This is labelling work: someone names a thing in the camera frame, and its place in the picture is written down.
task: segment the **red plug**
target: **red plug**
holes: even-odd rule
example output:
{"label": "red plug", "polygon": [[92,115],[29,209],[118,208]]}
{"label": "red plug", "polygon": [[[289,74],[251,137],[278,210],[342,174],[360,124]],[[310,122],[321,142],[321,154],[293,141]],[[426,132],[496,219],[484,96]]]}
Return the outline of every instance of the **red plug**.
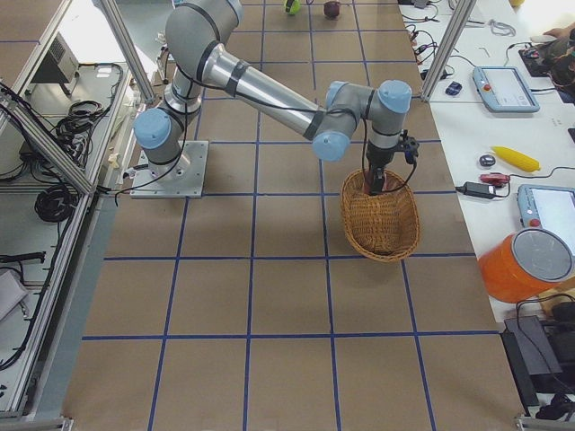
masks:
{"label": "red plug", "polygon": [[486,182],[487,184],[491,184],[492,186],[495,187],[503,187],[506,184],[509,184],[509,182],[511,181],[511,177],[498,172],[484,173],[479,176],[479,179],[481,180],[481,182]]}

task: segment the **blue joint cap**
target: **blue joint cap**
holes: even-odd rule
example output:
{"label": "blue joint cap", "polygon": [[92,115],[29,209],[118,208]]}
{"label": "blue joint cap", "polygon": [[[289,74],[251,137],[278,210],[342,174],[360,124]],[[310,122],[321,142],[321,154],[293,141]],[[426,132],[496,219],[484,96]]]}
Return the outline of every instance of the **blue joint cap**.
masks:
{"label": "blue joint cap", "polygon": [[146,150],[161,146],[171,131],[170,117],[157,108],[145,110],[134,120],[134,134],[138,143]]}
{"label": "blue joint cap", "polygon": [[243,8],[240,0],[227,0],[227,2],[232,6],[232,9],[234,9],[235,16],[237,16],[237,23],[239,24],[243,19]]}
{"label": "blue joint cap", "polygon": [[386,108],[398,114],[410,110],[411,87],[404,81],[384,81],[377,89],[377,97]]}
{"label": "blue joint cap", "polygon": [[335,99],[338,91],[345,84],[347,84],[345,81],[333,81],[330,84],[330,88],[327,89],[327,93],[325,94],[326,108],[329,108],[333,104],[333,99]]}
{"label": "blue joint cap", "polygon": [[341,132],[322,132],[314,138],[312,148],[315,155],[326,162],[337,162],[348,149],[349,138]]}

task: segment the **wicker basket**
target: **wicker basket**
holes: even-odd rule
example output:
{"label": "wicker basket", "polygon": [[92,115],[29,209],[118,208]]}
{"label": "wicker basket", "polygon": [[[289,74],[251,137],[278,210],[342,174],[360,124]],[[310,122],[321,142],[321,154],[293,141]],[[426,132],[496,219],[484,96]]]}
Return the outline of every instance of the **wicker basket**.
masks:
{"label": "wicker basket", "polygon": [[[401,177],[386,171],[387,187],[403,184]],[[363,192],[361,170],[352,172],[341,189],[341,217],[345,236],[364,256],[382,262],[404,259],[420,241],[420,219],[409,186],[393,193],[369,196]]]}

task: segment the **yellow corn toy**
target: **yellow corn toy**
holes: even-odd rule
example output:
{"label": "yellow corn toy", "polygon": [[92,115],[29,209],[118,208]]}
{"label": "yellow corn toy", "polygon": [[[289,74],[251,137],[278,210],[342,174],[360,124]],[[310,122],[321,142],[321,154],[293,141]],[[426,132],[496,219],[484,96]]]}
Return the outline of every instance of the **yellow corn toy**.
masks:
{"label": "yellow corn toy", "polygon": [[517,166],[522,171],[534,172],[541,169],[541,166],[536,159],[520,153],[519,151],[507,148],[506,146],[492,146],[491,150],[493,150],[495,155],[500,159],[512,164],[513,166]]}

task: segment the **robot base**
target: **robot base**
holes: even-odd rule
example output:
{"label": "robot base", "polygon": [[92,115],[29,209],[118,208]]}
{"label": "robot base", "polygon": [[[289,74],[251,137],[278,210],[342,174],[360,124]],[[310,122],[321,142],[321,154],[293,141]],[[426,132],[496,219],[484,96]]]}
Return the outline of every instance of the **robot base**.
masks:
{"label": "robot base", "polygon": [[[191,160],[190,167],[177,179],[169,181],[156,181],[142,189],[131,190],[132,198],[201,198],[204,187],[206,162],[208,161],[208,141],[186,141],[183,152]],[[146,164],[147,157],[142,152],[139,164]],[[153,180],[148,169],[137,171],[133,187],[138,187]]]}

